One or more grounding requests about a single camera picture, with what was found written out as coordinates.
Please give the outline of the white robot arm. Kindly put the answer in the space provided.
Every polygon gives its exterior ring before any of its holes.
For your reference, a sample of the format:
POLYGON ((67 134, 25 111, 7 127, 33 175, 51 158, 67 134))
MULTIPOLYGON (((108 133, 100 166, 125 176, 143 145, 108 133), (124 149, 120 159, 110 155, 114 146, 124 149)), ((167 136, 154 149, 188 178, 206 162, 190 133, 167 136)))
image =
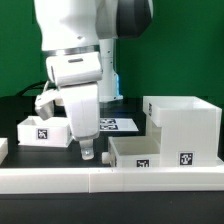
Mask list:
POLYGON ((34 0, 46 70, 54 89, 37 96, 44 120, 63 105, 72 137, 85 160, 94 157, 100 105, 120 97, 114 71, 114 41, 137 38, 153 18, 152 0, 34 0))

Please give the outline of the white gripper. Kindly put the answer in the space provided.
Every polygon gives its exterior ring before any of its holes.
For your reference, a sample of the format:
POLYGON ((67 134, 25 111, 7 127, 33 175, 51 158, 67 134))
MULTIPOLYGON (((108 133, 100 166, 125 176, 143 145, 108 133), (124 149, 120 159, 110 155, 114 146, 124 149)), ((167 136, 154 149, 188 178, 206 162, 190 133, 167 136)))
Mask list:
POLYGON ((100 53, 51 56, 46 59, 46 66, 63 100, 72 136, 81 141, 82 159, 91 160, 94 158, 92 139, 99 136, 100 53))

